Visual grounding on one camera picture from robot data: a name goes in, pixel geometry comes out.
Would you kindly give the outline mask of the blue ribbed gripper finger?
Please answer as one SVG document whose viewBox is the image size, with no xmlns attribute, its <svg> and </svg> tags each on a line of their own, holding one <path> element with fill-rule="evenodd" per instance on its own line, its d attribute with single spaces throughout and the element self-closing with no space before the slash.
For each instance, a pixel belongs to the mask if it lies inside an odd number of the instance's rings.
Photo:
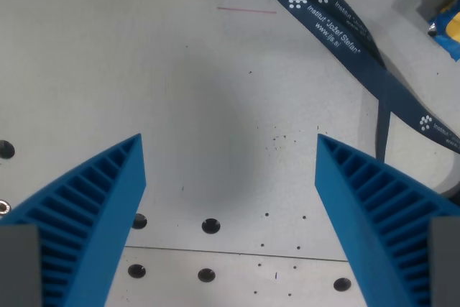
<svg viewBox="0 0 460 307">
<path fill-rule="evenodd" d="M 399 170 L 320 134 L 315 187 L 368 306 L 432 306 L 428 227 L 459 207 Z"/>
<path fill-rule="evenodd" d="M 35 225 L 43 306 L 103 306 L 146 188 L 136 134 L 38 190 L 1 219 Z"/>
</svg>

